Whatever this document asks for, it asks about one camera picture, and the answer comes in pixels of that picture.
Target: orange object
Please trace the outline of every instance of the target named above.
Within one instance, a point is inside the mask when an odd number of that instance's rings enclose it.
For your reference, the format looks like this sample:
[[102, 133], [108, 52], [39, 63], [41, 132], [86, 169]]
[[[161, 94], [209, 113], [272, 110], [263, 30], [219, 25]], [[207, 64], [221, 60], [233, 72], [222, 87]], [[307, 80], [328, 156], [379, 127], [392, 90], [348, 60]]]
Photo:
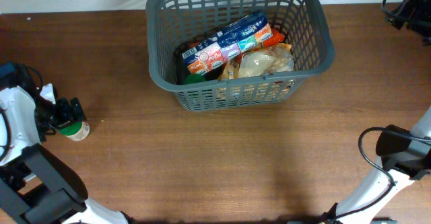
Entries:
[[283, 42], [284, 40], [284, 35], [281, 34], [277, 29], [275, 28], [271, 28], [271, 32], [272, 32], [272, 37], [264, 40], [263, 43], [263, 48], [266, 47], [270, 47], [270, 46], [275, 46], [277, 43]]

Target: barcode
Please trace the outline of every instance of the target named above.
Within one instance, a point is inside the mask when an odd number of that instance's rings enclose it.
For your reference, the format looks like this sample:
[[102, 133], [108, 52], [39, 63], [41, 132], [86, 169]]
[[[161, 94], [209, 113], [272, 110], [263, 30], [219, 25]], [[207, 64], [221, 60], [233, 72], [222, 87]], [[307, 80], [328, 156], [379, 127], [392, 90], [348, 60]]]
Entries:
[[188, 51], [183, 53], [183, 59], [188, 58], [189, 56], [195, 54], [197, 52], [195, 47], [192, 47], [191, 49], [188, 49]]

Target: wooden table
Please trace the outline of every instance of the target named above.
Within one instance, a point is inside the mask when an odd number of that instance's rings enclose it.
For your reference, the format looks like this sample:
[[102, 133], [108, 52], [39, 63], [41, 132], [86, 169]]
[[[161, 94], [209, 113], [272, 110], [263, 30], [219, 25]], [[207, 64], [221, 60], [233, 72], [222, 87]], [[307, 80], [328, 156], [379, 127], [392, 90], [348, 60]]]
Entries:
[[[359, 134], [410, 129], [431, 103], [431, 50], [419, 36], [388, 26], [379, 5], [324, 9], [335, 62], [280, 104], [184, 110], [150, 79], [144, 11], [1, 15], [0, 61], [79, 97], [92, 134], [44, 146], [111, 209], [142, 221], [320, 215], [370, 170]], [[373, 159], [376, 136], [365, 143]], [[428, 223], [430, 200], [425, 177], [378, 215]], [[11, 223], [4, 213], [0, 222]]]

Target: basket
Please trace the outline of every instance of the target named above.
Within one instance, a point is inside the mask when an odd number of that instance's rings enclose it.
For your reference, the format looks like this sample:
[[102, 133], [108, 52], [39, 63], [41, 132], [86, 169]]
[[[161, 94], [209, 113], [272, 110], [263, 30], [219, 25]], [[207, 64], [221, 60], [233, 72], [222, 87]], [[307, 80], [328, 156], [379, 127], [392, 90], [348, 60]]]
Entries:
[[[292, 45], [293, 71], [177, 84], [176, 58], [186, 49], [184, 42], [202, 41], [218, 28], [258, 10]], [[187, 110], [280, 102], [305, 79], [328, 69], [335, 55], [319, 0], [148, 0], [146, 11], [151, 78], [173, 92]]]

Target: white label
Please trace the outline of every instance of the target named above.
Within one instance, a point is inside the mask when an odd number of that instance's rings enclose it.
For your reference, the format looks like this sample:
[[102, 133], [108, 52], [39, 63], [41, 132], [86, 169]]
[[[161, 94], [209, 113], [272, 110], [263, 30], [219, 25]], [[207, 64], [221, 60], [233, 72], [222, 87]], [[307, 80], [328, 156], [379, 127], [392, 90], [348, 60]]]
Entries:
[[196, 52], [197, 52], [196, 47], [192, 47], [192, 48], [188, 49], [188, 51], [183, 53], [183, 59], [188, 58], [189, 56], [195, 54]]
[[77, 133], [75, 133], [74, 135], [71, 135], [71, 136], [66, 136], [66, 137], [69, 137], [70, 139], [72, 139], [74, 141], [80, 141], [80, 140], [86, 138], [89, 133], [90, 133], [90, 125], [88, 124], [88, 122], [82, 122], [81, 129]]

